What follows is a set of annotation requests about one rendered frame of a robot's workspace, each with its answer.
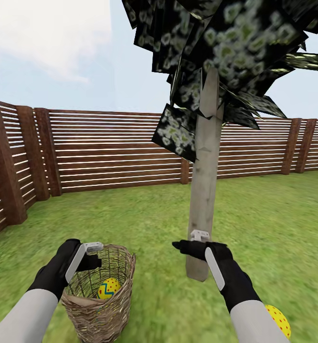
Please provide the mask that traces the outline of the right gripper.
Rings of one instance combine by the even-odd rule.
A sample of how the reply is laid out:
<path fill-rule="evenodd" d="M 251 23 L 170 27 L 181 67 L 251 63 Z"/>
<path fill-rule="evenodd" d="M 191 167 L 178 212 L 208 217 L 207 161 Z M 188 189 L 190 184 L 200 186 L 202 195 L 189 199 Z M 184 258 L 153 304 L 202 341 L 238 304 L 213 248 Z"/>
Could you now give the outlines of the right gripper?
<path fill-rule="evenodd" d="M 174 246 L 175 249 L 179 249 L 181 254 L 190 255 L 194 258 L 199 259 L 196 251 L 197 251 L 197 247 L 200 244 L 201 243 L 198 241 L 181 240 L 180 242 L 173 242 L 172 246 Z"/>

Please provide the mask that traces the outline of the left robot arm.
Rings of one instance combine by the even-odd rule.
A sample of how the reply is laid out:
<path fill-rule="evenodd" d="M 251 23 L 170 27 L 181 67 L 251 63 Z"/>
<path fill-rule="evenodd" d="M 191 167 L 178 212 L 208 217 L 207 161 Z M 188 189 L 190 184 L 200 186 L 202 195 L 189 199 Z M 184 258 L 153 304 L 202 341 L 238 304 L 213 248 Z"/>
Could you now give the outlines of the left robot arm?
<path fill-rule="evenodd" d="M 103 267 L 97 253 L 101 242 L 80 243 L 68 239 L 46 266 L 40 268 L 35 281 L 0 322 L 0 343 L 42 343 L 64 289 L 75 273 L 96 271 Z"/>

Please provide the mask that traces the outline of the wicker basket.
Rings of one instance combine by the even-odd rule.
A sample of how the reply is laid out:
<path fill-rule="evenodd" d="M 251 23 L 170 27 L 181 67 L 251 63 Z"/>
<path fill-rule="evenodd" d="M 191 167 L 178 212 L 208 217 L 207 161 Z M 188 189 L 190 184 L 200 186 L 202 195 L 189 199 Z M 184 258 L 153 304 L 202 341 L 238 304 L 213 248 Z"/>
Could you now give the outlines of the wicker basket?
<path fill-rule="evenodd" d="M 107 299 L 97 299 L 98 291 L 92 288 L 86 296 L 83 283 L 89 276 L 76 272 L 75 279 L 64 289 L 60 299 L 73 322 L 80 343 L 113 343 L 129 321 L 136 254 L 132 256 L 122 245 L 107 244 L 103 245 L 103 251 L 107 251 L 107 260 L 111 260 L 111 249 L 116 255 L 116 278 L 122 283 L 116 293 Z M 121 260 L 124 262 L 123 269 Z"/>

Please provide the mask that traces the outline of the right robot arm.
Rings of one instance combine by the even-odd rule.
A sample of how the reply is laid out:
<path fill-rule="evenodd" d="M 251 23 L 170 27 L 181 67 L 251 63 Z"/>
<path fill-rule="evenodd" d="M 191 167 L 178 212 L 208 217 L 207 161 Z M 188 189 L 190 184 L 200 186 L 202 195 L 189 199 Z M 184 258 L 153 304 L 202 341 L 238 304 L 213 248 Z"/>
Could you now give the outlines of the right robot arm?
<path fill-rule="evenodd" d="M 217 287 L 224 296 L 239 343 L 291 343 L 253 288 L 251 278 L 233 260 L 227 244 L 201 242 L 208 232 L 193 230 L 190 241 L 173 242 L 181 254 L 208 263 Z"/>

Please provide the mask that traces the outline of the easter egg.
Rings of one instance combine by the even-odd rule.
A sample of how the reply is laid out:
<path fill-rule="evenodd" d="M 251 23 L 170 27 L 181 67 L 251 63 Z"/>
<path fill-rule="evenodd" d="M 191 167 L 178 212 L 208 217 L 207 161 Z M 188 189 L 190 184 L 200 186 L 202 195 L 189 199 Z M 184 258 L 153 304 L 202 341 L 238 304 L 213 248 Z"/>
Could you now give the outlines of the easter egg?
<path fill-rule="evenodd" d="M 265 307 L 270 312 L 272 318 L 276 321 L 276 323 L 278 324 L 280 329 L 283 331 L 285 336 L 289 339 L 291 336 L 291 328 L 286 317 L 283 315 L 283 313 L 279 309 L 277 309 L 276 307 L 270 304 L 265 305 Z"/>
<path fill-rule="evenodd" d="M 97 289 L 97 299 L 107 299 L 107 297 L 111 297 L 121 288 L 121 285 L 122 283 L 115 277 L 105 278 Z"/>

